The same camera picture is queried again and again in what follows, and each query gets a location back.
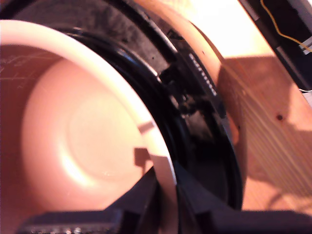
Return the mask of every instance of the wooden board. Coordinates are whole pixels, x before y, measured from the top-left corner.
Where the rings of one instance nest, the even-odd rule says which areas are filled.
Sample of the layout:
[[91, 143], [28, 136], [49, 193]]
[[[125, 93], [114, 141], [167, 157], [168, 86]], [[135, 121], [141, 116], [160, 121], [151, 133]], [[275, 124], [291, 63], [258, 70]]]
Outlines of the wooden board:
[[183, 35], [217, 84], [248, 159], [244, 209], [312, 214], [312, 109], [240, 3], [136, 1]]

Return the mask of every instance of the wood grain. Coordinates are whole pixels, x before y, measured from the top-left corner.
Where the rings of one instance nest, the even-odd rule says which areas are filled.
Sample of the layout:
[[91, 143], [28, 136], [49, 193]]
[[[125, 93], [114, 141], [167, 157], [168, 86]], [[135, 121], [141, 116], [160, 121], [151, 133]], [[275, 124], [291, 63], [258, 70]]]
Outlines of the wood grain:
[[183, 35], [217, 83], [248, 159], [244, 209], [312, 214], [312, 109], [239, 2], [137, 2]]

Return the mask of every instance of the yellow wire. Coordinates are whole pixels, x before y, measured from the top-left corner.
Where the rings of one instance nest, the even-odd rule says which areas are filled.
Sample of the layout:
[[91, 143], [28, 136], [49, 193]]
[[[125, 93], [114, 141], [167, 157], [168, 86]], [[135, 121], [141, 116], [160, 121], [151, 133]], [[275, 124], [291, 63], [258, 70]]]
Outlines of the yellow wire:
[[289, 39], [289, 40], [292, 40], [292, 41], [296, 42], [297, 44], [301, 45], [302, 47], [304, 47], [306, 50], [312, 52], [312, 49], [308, 48], [306, 45], [304, 45], [304, 44], [301, 43], [300, 41], [298, 41], [298, 40], [296, 40], [295, 38], [292, 38], [292, 37], [290, 37], [290, 36], [287, 36], [287, 35], [285, 35], [285, 34], [282, 34], [282, 33], [280, 32], [278, 26], [277, 26], [277, 23], [276, 23], [276, 21], [275, 21], [275, 19], [274, 19], [274, 16], [273, 16], [272, 13], [270, 12], [270, 10], [266, 7], [266, 5], [263, 3], [263, 0], [260, 0], [260, 3], [261, 3], [261, 5], [262, 5], [262, 7], [266, 10], [266, 12], [269, 14], [269, 16], [270, 16], [270, 18], [271, 18], [271, 20], [272, 20], [272, 22], [273, 22], [273, 24], [274, 24], [274, 27], [275, 27], [277, 33], [278, 33], [280, 36], [282, 36], [282, 37], [284, 37], [284, 38], [287, 38], [287, 39]]

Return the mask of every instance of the wooden surface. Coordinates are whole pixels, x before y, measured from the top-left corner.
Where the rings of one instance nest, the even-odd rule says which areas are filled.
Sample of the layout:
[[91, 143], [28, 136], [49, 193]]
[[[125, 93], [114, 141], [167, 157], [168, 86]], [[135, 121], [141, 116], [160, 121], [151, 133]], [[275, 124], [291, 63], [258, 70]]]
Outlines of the wooden surface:
[[312, 214], [312, 109], [239, 2], [136, 1], [183, 35], [217, 84], [248, 159], [243, 208]]

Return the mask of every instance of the black plastic part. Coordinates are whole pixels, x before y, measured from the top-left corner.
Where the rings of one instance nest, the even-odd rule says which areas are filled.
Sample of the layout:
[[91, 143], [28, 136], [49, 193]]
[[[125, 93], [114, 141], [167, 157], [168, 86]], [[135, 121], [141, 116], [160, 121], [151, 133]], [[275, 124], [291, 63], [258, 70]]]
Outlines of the black plastic part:
[[[312, 89], [312, 71], [310, 69], [312, 53], [304, 55], [296, 42], [280, 36], [277, 33], [271, 18], [263, 9], [259, 0], [239, 1], [252, 17], [256, 26], [268, 41], [270, 47], [274, 50], [298, 87], [304, 90]], [[309, 29], [298, 15], [297, 10], [293, 9], [288, 1], [265, 0], [264, 4], [273, 14], [277, 25], [283, 34], [291, 36], [301, 42], [304, 42], [312, 36]], [[258, 16], [256, 20], [253, 18], [254, 14]]]
[[291, 211], [240, 212], [175, 164], [181, 234], [310, 234], [312, 217]]
[[1, 3], [0, 20], [13, 18], [18, 12], [37, 0], [7, 0]]
[[134, 22], [142, 32], [148, 36], [168, 62], [173, 62], [175, 60], [176, 50], [171, 42], [158, 26], [143, 11], [139, 10], [137, 4], [134, 3], [133, 0], [105, 1], [124, 13], [132, 22]]
[[[144, 66], [140, 58], [127, 51], [120, 44], [110, 39], [98, 39], [81, 31], [75, 32], [75, 30], [72, 30], [68, 33], [67, 30], [66, 34], [84, 43], [100, 56], [103, 56], [131, 84], [158, 124], [172, 160], [177, 160], [189, 170], [198, 181], [203, 183], [206, 189], [212, 191], [231, 207], [240, 209], [242, 184], [239, 168], [229, 139], [224, 129], [219, 128], [218, 121], [215, 119], [220, 118], [220, 116], [218, 114], [214, 115], [217, 110], [211, 98], [207, 97], [205, 99], [199, 96], [195, 102], [195, 108], [200, 110], [202, 115], [196, 119], [190, 118], [193, 116], [190, 115], [183, 120], [180, 112], [168, 98], [170, 94], [168, 93], [170, 91], [168, 86], [170, 87], [172, 81], [175, 81], [180, 89], [185, 90], [184, 87], [187, 87], [180, 85], [181, 82], [179, 82], [186, 79], [183, 73], [180, 73], [181, 77], [175, 80], [176, 77], [174, 76], [179, 74], [179, 72], [170, 71], [171, 75], [167, 76], [168, 84], [160, 84], [152, 71]], [[192, 75], [191, 71], [187, 70], [187, 67], [185, 65], [184, 70]], [[193, 128], [196, 129], [197, 125], [202, 130], [208, 125], [214, 139], [204, 139], [197, 136], [200, 134], [200, 131], [194, 132], [193, 135], [191, 134], [190, 138], [188, 136], [189, 132]]]
[[27, 220], [17, 234], [156, 234], [160, 189], [153, 168], [104, 211], [55, 212]]

